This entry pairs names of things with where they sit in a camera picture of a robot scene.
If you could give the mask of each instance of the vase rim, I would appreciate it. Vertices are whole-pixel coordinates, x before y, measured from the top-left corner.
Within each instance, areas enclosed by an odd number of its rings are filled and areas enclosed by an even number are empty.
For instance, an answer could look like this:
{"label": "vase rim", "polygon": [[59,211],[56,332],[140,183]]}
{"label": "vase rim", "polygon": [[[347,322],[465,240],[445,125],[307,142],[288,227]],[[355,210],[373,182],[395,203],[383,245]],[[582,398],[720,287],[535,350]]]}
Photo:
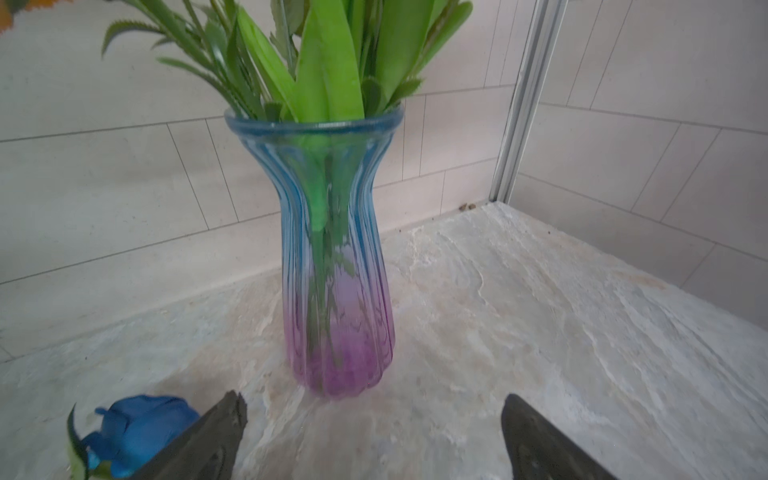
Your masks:
{"label": "vase rim", "polygon": [[405,109],[402,103],[391,111],[376,117],[350,121],[327,121],[319,123],[261,121],[237,117],[231,108],[224,112],[227,125],[238,134],[255,136],[276,134],[351,134],[395,129],[402,121]]}

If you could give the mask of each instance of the glass vase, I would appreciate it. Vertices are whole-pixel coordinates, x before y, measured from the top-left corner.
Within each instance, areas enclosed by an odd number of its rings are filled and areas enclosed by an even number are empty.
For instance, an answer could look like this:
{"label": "glass vase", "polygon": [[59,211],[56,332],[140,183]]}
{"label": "glass vase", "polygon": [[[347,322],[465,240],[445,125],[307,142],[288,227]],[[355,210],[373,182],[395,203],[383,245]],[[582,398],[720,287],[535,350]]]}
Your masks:
{"label": "glass vase", "polygon": [[395,344],[372,189],[402,108],[325,124],[226,118],[280,196],[293,374],[322,396],[355,396],[379,382]]}

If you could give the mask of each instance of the marble surface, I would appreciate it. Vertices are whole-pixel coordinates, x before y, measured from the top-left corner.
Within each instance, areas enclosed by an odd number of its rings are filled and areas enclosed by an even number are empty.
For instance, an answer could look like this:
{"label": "marble surface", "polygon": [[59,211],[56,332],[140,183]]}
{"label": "marble surface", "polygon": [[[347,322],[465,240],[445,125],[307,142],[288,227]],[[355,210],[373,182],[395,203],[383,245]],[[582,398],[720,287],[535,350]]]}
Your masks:
{"label": "marble surface", "polygon": [[504,205],[384,240],[394,363],[327,402],[284,362],[280,275],[0,364],[0,478],[67,478],[65,417],[243,393],[235,478],[511,478],[516,392],[623,480],[766,478],[768,332]]}

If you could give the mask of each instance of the tile grout line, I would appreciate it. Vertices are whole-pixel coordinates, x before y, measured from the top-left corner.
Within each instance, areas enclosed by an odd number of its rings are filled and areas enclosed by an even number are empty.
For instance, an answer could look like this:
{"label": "tile grout line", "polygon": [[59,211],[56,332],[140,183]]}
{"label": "tile grout line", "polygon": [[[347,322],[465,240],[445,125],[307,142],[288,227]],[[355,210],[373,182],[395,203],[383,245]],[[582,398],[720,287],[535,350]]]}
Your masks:
{"label": "tile grout line", "polygon": [[639,217],[639,218],[642,218],[643,220],[648,220],[650,222],[657,223],[657,224],[661,225],[662,227],[670,228],[670,229],[676,230],[676,231],[678,231],[680,233],[685,233],[686,235],[690,235],[690,236],[692,236],[694,238],[697,238],[699,240],[704,240],[704,241],[707,241],[709,243],[716,243],[716,244],[722,246],[723,248],[727,248],[729,250],[733,250],[734,252],[738,252],[738,253],[741,253],[743,255],[747,255],[748,257],[752,257],[755,260],[760,260],[760,261],[763,261],[763,262],[768,262],[768,258],[762,258],[762,257],[760,257],[758,255],[755,255],[754,253],[749,253],[749,252],[745,252],[744,250],[739,250],[738,248],[732,247],[731,245],[723,245],[722,243],[716,242],[715,240],[712,240],[710,238],[702,237],[698,233],[689,232],[687,230],[683,230],[682,228],[675,227],[674,225],[670,225],[668,223],[662,223],[659,220],[654,220],[653,218],[649,218],[649,217],[646,217],[645,215],[640,215],[638,213],[631,212],[629,210],[625,210],[624,208],[617,207],[616,205],[611,205],[608,202],[604,202],[604,201],[599,200],[597,198],[592,198],[592,197],[589,197],[588,195],[580,194],[580,193],[578,193],[576,191],[567,189],[565,187],[561,187],[560,185],[555,185],[555,184],[553,184],[551,182],[547,182],[546,180],[542,180],[541,178],[536,178],[536,177],[533,177],[531,175],[524,174],[522,172],[518,173],[518,175],[522,175],[523,177],[527,177],[527,178],[530,178],[530,179],[535,180],[537,182],[541,182],[543,184],[549,185],[550,187],[559,188],[560,190],[567,191],[568,193],[573,194],[573,195],[578,195],[579,197],[586,198],[587,200],[592,200],[592,201],[597,202],[597,203],[599,203],[601,205],[605,205],[606,207],[615,208],[616,210],[622,211],[622,212],[624,212],[626,214],[630,214],[630,215],[632,215],[634,217]]}
{"label": "tile grout line", "polygon": [[768,131],[750,130],[749,128],[728,127],[726,125],[703,124],[698,121],[680,120],[677,118],[651,117],[650,115],[628,114],[620,111],[602,110],[600,108],[577,107],[576,105],[555,104],[550,101],[540,101],[539,104],[549,107],[567,108],[568,110],[591,111],[599,114],[617,115],[619,117],[642,118],[644,120],[668,121],[670,123],[692,125],[694,127],[719,128],[721,130],[739,131],[745,134],[768,135]]}
{"label": "tile grout line", "polygon": [[507,38],[507,51],[504,52],[504,63],[502,63],[502,79],[498,81],[499,84],[501,84],[504,81],[503,80],[504,69],[507,68],[507,58],[509,58],[509,42],[512,40],[512,32],[515,31],[515,20],[517,20],[518,18],[518,7],[520,6],[520,2],[522,1],[523,0],[518,0],[518,2],[515,3],[515,12],[512,13],[512,26],[509,28],[509,38]]}
{"label": "tile grout line", "polygon": [[46,275],[48,273],[53,273],[53,272],[56,272],[56,271],[59,271],[59,270],[63,270],[65,268],[69,268],[71,266],[80,266],[80,265],[83,265],[85,263],[95,262],[97,260],[103,260],[105,258],[110,258],[110,257],[115,257],[117,255],[122,255],[123,253],[135,252],[136,250],[141,250],[142,248],[156,247],[157,245],[162,245],[163,243],[172,242],[174,240],[181,240],[183,238],[192,237],[194,235],[199,235],[201,233],[214,232],[214,231],[219,230],[221,228],[232,227],[233,225],[247,223],[247,222],[250,222],[251,220],[259,220],[259,219],[268,217],[269,215],[277,215],[279,213],[280,212],[272,212],[271,214],[259,215],[258,217],[253,217],[253,218],[249,218],[248,220],[243,220],[242,222],[237,221],[237,222],[233,222],[233,223],[228,223],[226,225],[220,225],[218,227],[210,228],[209,230],[200,230],[198,232],[186,233],[184,235],[180,235],[179,237],[168,238],[166,240],[160,240],[160,241],[153,242],[153,243],[147,243],[146,245],[140,245],[139,247],[129,248],[128,250],[123,250],[121,252],[110,253],[108,255],[103,255],[101,257],[96,257],[96,258],[89,258],[88,260],[83,260],[83,261],[77,262],[77,263],[71,263],[69,265],[57,266],[56,268],[52,268],[52,269],[46,270],[44,272],[31,273],[29,275],[20,276],[19,278],[14,278],[14,279],[11,279],[11,280],[5,280],[3,282],[0,282],[0,286],[5,285],[6,283],[18,282],[19,280],[26,280],[26,279],[32,278],[33,276]]}
{"label": "tile grout line", "polygon": [[442,215],[442,200],[445,198],[445,171],[442,172],[442,188],[440,189],[440,214]]}
{"label": "tile grout line", "polygon": [[498,8],[496,9],[496,22],[493,22],[493,34],[491,35],[491,50],[488,52],[488,64],[485,65],[485,76],[483,77],[482,86],[487,87],[488,86],[488,70],[491,68],[491,55],[493,53],[493,42],[496,40],[496,27],[498,27],[498,14],[502,10],[502,2],[498,3]]}
{"label": "tile grout line", "polygon": [[576,80],[578,79],[578,72],[581,71],[581,64],[584,62],[584,56],[587,54],[587,50],[589,49],[589,42],[592,39],[592,32],[594,31],[594,26],[598,23],[598,17],[600,16],[600,10],[603,8],[603,2],[604,0],[600,0],[598,13],[594,16],[594,22],[592,22],[592,29],[589,31],[589,37],[587,37],[587,44],[584,46],[584,51],[581,53],[581,60],[578,61],[578,68],[576,69],[574,82],[571,84],[571,90],[568,92],[568,99],[565,101],[565,104],[568,104],[568,102],[571,101],[571,95],[573,95],[574,93],[574,87],[576,86]]}
{"label": "tile grout line", "polygon": [[710,257],[710,255],[712,254],[712,252],[713,252],[713,251],[715,251],[715,247],[717,247],[718,245],[719,245],[719,243],[717,243],[717,242],[716,242],[716,243],[713,243],[713,245],[712,245],[712,248],[710,248],[710,251],[709,251],[709,252],[707,252],[707,255],[704,255],[704,258],[702,258],[702,259],[701,259],[701,261],[699,262],[699,264],[698,264],[698,265],[696,265],[696,268],[694,268],[694,269],[693,269],[693,270],[690,272],[690,274],[689,274],[687,277],[685,277],[685,280],[684,280],[684,281],[683,281],[683,282],[680,284],[680,288],[681,288],[681,289],[683,289],[683,288],[685,287],[685,284],[686,284],[686,283],[688,283],[688,280],[690,280],[690,279],[691,279],[691,277],[692,277],[692,276],[694,276],[694,273],[696,273],[696,272],[699,270],[699,267],[701,267],[702,265],[704,265],[704,261],[706,261],[706,260],[707,260],[707,258],[709,258],[709,257]]}
{"label": "tile grout line", "polygon": [[170,125],[165,124],[166,128],[168,129],[168,134],[170,135],[170,141],[174,142],[174,148],[176,149],[176,155],[179,156],[179,161],[181,162],[181,167],[184,169],[184,174],[187,175],[187,181],[190,183],[190,188],[192,189],[192,194],[194,195],[194,200],[197,202],[197,208],[200,209],[200,215],[203,216],[203,222],[205,223],[205,229],[210,230],[210,227],[208,226],[208,220],[205,218],[205,214],[203,213],[203,208],[200,206],[200,200],[197,199],[197,192],[194,191],[194,186],[192,185],[192,180],[190,179],[190,174],[187,171],[187,166],[184,165],[184,159],[181,158],[181,153],[179,152],[179,147],[176,145],[176,139],[174,138],[174,132],[170,131]]}
{"label": "tile grout line", "polygon": [[424,98],[424,111],[422,112],[422,143],[419,146],[419,177],[422,176],[422,159],[424,158],[424,130],[427,124],[427,99]]}
{"label": "tile grout line", "polygon": [[670,213],[670,210],[672,210],[672,207],[675,205],[675,202],[677,202],[677,198],[680,196],[680,194],[683,193],[683,190],[685,190],[686,185],[688,185],[688,182],[690,182],[690,179],[693,177],[694,173],[696,173],[696,170],[698,170],[699,165],[701,165],[701,162],[704,160],[704,158],[707,156],[708,153],[710,153],[710,149],[712,148],[712,145],[715,145],[715,141],[720,136],[720,132],[723,131],[720,129],[720,131],[717,132],[715,135],[715,138],[712,139],[710,142],[710,146],[707,147],[707,149],[704,151],[703,155],[701,155],[701,158],[698,162],[696,162],[696,167],[694,167],[693,170],[690,171],[690,175],[688,175],[688,178],[685,180],[685,183],[682,187],[677,191],[677,195],[674,196],[674,200],[672,200],[672,203],[669,207],[667,207],[667,210],[664,212],[664,215],[661,217],[661,220],[659,220],[659,223],[663,223],[664,219],[667,218],[667,215]]}
{"label": "tile grout line", "polygon": [[664,148],[664,151],[661,152],[661,157],[659,157],[659,161],[656,162],[656,164],[654,165],[654,169],[650,172],[650,176],[648,177],[648,180],[645,181],[645,185],[643,185],[643,189],[640,190],[640,194],[637,195],[637,198],[635,199],[634,203],[632,204],[632,208],[629,209],[629,211],[634,210],[634,208],[637,206],[637,202],[639,202],[640,198],[643,196],[643,192],[645,192],[646,187],[650,183],[650,179],[654,177],[654,174],[656,173],[656,169],[659,168],[659,165],[661,165],[661,161],[664,159],[664,155],[667,154],[667,150],[670,149],[670,145],[672,145],[674,138],[677,136],[677,132],[680,130],[681,125],[682,124],[677,124],[677,128],[675,128],[674,133],[672,134],[672,138],[670,138],[670,141],[667,144],[667,146]]}
{"label": "tile grout line", "polygon": [[216,161],[219,162],[219,170],[221,170],[221,177],[224,179],[224,186],[227,188],[227,193],[230,195],[230,203],[232,204],[232,210],[235,213],[235,220],[240,222],[240,217],[237,216],[237,208],[235,208],[235,201],[232,200],[232,192],[230,192],[230,185],[227,183],[227,175],[224,174],[224,168],[221,166],[221,159],[219,158],[219,151],[216,149],[216,142],[214,141],[214,135],[210,132],[210,125],[208,120],[205,120],[205,128],[208,129],[208,137],[210,138],[210,144],[214,146],[214,153],[216,154]]}
{"label": "tile grout line", "polygon": [[6,139],[3,139],[3,140],[0,140],[0,144],[4,144],[4,143],[7,143],[7,142],[12,142],[12,141],[39,140],[41,138],[53,138],[53,137],[67,137],[68,135],[97,134],[97,133],[101,133],[103,131],[127,130],[129,128],[159,127],[161,125],[183,124],[184,122],[188,122],[188,121],[214,120],[214,119],[217,119],[217,118],[224,118],[224,116],[223,115],[216,115],[216,116],[213,116],[213,117],[187,118],[187,119],[184,119],[184,120],[156,121],[156,122],[151,122],[151,123],[148,123],[148,124],[124,125],[122,127],[92,128],[91,130],[66,131],[66,132],[61,132],[59,134],[44,134],[44,135],[32,135],[32,136],[29,136],[29,137],[6,138]]}
{"label": "tile grout line", "polygon": [[[431,91],[429,93],[421,93],[421,94],[414,94],[411,95],[412,97],[430,97],[433,95],[442,95],[442,94],[455,94],[455,93],[462,93],[466,91],[480,91],[480,90],[496,90],[498,88],[508,88],[515,85],[514,83],[511,84],[500,84],[500,85],[492,85],[491,87],[472,87],[472,88],[458,88],[456,90],[444,90],[444,91]],[[143,127],[160,127],[161,125],[169,125],[169,124],[183,124],[185,122],[191,122],[191,121],[200,121],[200,120],[219,120],[220,118],[224,118],[223,115],[211,115],[210,117],[198,117],[198,118],[185,118],[183,120],[169,120],[169,121],[156,121],[151,122],[148,124],[133,124],[133,125],[123,125],[120,127],[105,127],[105,128],[92,128],[90,130],[79,130],[79,131],[65,131],[57,134],[43,134],[43,135],[31,135],[28,137],[16,137],[16,138],[5,138],[0,139],[0,144],[10,143],[13,141],[24,141],[24,140],[40,140],[42,138],[53,138],[53,137],[68,137],[70,135],[80,135],[80,134],[97,134],[105,131],[117,131],[117,130],[128,130],[131,128],[143,128]]]}
{"label": "tile grout line", "polygon": [[621,31],[624,30],[624,24],[627,23],[627,17],[629,16],[629,11],[632,9],[633,3],[634,3],[634,0],[630,0],[629,7],[627,7],[627,13],[624,14],[624,20],[621,22],[621,28],[619,28],[619,33],[618,35],[616,35],[616,40],[614,40],[614,47],[611,49],[611,54],[608,55],[608,61],[605,63],[605,69],[603,70],[603,74],[600,76],[598,87],[594,89],[594,96],[592,97],[592,102],[589,104],[590,110],[592,109],[592,105],[594,105],[594,99],[598,97],[598,91],[600,91],[600,85],[603,83],[605,72],[608,71],[608,65],[611,64],[611,58],[614,56],[614,50],[616,50],[616,44],[619,42],[619,38],[621,37]]}

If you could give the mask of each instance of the wall tile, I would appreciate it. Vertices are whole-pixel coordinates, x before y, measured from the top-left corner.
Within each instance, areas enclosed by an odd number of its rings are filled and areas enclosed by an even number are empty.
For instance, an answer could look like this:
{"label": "wall tile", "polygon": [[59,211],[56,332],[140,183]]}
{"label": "wall tile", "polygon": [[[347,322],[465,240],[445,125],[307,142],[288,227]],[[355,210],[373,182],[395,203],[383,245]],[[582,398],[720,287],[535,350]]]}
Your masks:
{"label": "wall tile", "polygon": [[503,87],[429,95],[421,174],[497,157],[512,91]]}
{"label": "wall tile", "polygon": [[630,210],[677,124],[539,105],[520,171]]}
{"label": "wall tile", "polygon": [[61,343],[280,266],[280,215],[0,285],[2,345]]}
{"label": "wall tile", "polygon": [[208,120],[211,137],[240,221],[280,211],[277,190],[223,118]]}
{"label": "wall tile", "polygon": [[603,0],[571,1],[541,90],[541,101],[566,105]]}
{"label": "wall tile", "polygon": [[511,205],[678,286],[713,245],[525,175],[515,181]]}
{"label": "wall tile", "polygon": [[237,222],[205,120],[168,125],[209,228]]}
{"label": "wall tile", "polygon": [[499,0],[474,0],[472,14],[424,68],[420,93],[480,88],[485,84]]}
{"label": "wall tile", "polygon": [[592,105],[631,3],[632,0],[603,1],[568,99],[570,106],[589,108]]}
{"label": "wall tile", "polygon": [[768,259],[768,136],[723,130],[664,222]]}
{"label": "wall tile", "polygon": [[515,11],[515,21],[512,23],[512,33],[507,44],[507,56],[502,69],[502,85],[512,85],[518,81],[520,62],[525,52],[525,41],[531,29],[531,20],[536,6],[536,0],[518,0]]}
{"label": "wall tile", "polygon": [[593,108],[768,131],[767,18],[766,2],[633,3]]}
{"label": "wall tile", "polygon": [[515,22],[517,9],[518,0],[502,0],[498,6],[491,56],[488,60],[488,71],[485,72],[486,87],[496,87],[502,84],[504,60],[507,57],[509,37],[512,34],[512,24]]}
{"label": "wall tile", "polygon": [[718,131],[710,127],[681,125],[632,211],[661,220]]}
{"label": "wall tile", "polygon": [[402,121],[405,135],[402,152],[403,180],[419,176],[422,163],[425,106],[426,97],[424,96],[406,100],[406,118]]}
{"label": "wall tile", "polygon": [[[269,2],[243,3],[272,30]],[[204,81],[155,61],[180,54],[150,51],[154,35],[122,35],[102,60],[104,31],[119,18],[141,16],[122,2],[59,2],[16,16],[0,41],[0,140],[223,113]]]}
{"label": "wall tile", "polygon": [[457,210],[463,204],[487,201],[496,163],[494,158],[446,171],[441,213]]}
{"label": "wall tile", "polygon": [[373,179],[373,186],[391,184],[402,180],[402,144],[403,144],[403,124],[395,130],[395,136],[392,137],[392,143],[384,154],[382,163],[376,171],[376,178]]}
{"label": "wall tile", "polygon": [[684,289],[768,329],[768,262],[718,245]]}
{"label": "wall tile", "polygon": [[439,215],[443,180],[440,172],[373,189],[379,230],[386,232]]}
{"label": "wall tile", "polygon": [[206,230],[165,125],[0,144],[0,282]]}

